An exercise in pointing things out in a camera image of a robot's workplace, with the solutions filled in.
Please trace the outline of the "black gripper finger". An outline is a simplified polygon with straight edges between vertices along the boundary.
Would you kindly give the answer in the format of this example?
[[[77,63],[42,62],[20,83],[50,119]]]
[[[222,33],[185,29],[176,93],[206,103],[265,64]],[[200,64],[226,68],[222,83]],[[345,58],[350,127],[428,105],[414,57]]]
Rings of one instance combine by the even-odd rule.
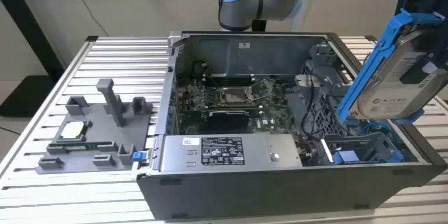
[[[446,75],[446,67],[437,68],[433,74]],[[421,68],[409,68],[406,72],[400,77],[402,84],[418,84],[429,76],[429,73],[425,73]]]

